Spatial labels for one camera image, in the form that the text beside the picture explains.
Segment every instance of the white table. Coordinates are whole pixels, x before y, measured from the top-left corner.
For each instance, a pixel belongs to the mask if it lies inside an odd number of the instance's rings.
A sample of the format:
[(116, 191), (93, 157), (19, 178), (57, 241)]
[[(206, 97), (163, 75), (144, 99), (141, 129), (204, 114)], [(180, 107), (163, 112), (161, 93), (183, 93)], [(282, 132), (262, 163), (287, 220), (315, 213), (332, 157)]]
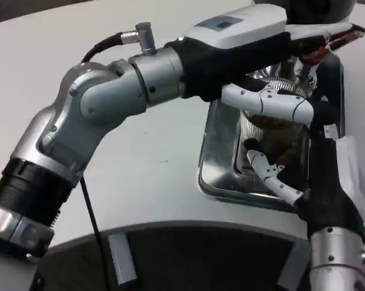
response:
[[(191, 25), (248, 3), (106, 0), (0, 23), (0, 171), (33, 115), (55, 99), (64, 73), (94, 43), (150, 21), (162, 46)], [(365, 26), (364, 5), (355, 7), (351, 20)], [(138, 52), (138, 45), (128, 45), (95, 61)], [(365, 174), (365, 38), (339, 55), (346, 69), (347, 132), (358, 140)], [(296, 215), (218, 202), (200, 191), (197, 170), (207, 109), (198, 98), (176, 100), (129, 118), (105, 137), (85, 173), (99, 228), (222, 225), (306, 239), (306, 225)], [(93, 233), (79, 187), (63, 205), (55, 232), (52, 246)]]

